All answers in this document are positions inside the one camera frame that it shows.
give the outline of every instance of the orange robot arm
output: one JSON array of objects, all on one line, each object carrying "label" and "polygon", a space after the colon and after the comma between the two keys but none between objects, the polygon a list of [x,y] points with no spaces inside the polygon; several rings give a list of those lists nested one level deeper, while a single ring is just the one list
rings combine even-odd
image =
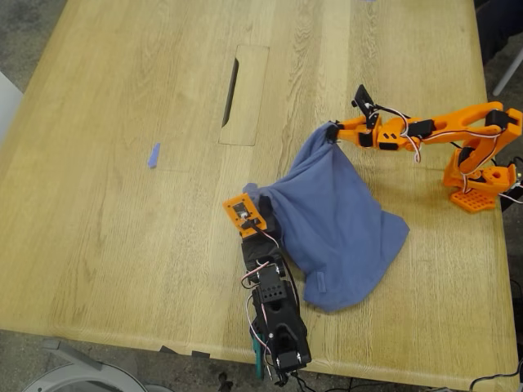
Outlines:
[{"label": "orange robot arm", "polygon": [[[429,119],[408,118],[404,114],[373,103],[363,86],[358,88],[352,104],[363,116],[336,122],[337,131],[331,139],[348,140],[361,147],[416,151],[419,160],[421,143],[462,141],[445,169],[443,183],[460,187],[451,200],[470,212],[494,208],[498,194],[516,183],[516,167],[480,169],[505,145],[521,135],[523,114],[515,109],[503,111],[499,102],[472,105],[456,112]],[[379,111],[399,117],[382,124]],[[479,120],[485,125],[472,126]]]}]

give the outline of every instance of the white object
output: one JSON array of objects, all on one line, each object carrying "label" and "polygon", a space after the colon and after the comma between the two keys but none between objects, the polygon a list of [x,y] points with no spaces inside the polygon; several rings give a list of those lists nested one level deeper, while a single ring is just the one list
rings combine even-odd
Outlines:
[{"label": "white object", "polygon": [[22,100],[22,93],[0,72],[0,142]]},{"label": "white object", "polygon": [[159,385],[143,386],[123,369],[97,362],[57,339],[45,339],[42,347],[70,363],[39,377],[24,392],[172,392]]},{"label": "white object", "polygon": [[520,66],[522,61],[523,61],[523,47],[521,48],[520,52],[517,54],[516,59],[514,59],[512,64],[510,64],[510,66],[508,67],[507,72],[505,72],[505,74],[499,81],[499,83],[496,86],[496,88],[494,89],[494,91],[492,91],[492,94],[494,96],[498,96],[499,94],[501,94],[501,91],[505,88],[508,81],[510,80],[512,75],[516,72],[517,67]]}]

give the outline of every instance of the orange perforated base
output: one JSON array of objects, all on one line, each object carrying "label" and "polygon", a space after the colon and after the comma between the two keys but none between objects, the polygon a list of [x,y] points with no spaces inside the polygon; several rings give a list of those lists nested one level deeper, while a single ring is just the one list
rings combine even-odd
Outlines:
[{"label": "orange perforated base", "polygon": [[469,212],[490,210],[496,206],[496,196],[476,189],[464,194],[461,190],[450,195],[450,201]]}]

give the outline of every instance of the table slot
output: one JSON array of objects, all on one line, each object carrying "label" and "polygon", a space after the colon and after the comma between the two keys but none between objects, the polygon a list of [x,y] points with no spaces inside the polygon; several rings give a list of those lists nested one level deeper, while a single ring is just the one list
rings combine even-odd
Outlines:
[{"label": "table slot", "polygon": [[230,78],[219,142],[254,145],[269,48],[239,45]]}]

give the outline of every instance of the orange plate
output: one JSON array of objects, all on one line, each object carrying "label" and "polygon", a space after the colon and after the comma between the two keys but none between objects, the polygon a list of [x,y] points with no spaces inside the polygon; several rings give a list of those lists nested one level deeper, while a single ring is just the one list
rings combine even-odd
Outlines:
[{"label": "orange plate", "polygon": [[240,194],[234,198],[230,198],[229,200],[226,200],[223,202],[223,208],[226,210],[227,215],[229,216],[229,219],[232,221],[232,223],[236,226],[236,229],[238,229],[240,235],[242,238],[247,238],[253,234],[256,234],[256,230],[252,227],[248,227],[247,229],[242,228],[242,224],[244,220],[240,217],[239,213],[236,212],[235,206],[243,204],[245,206],[245,210],[248,212],[247,218],[251,221],[253,219],[258,219],[260,223],[257,224],[257,227],[259,227],[262,230],[267,229],[267,223],[262,218],[256,207],[254,207],[254,203],[251,200],[251,198],[248,196],[248,194]]}]

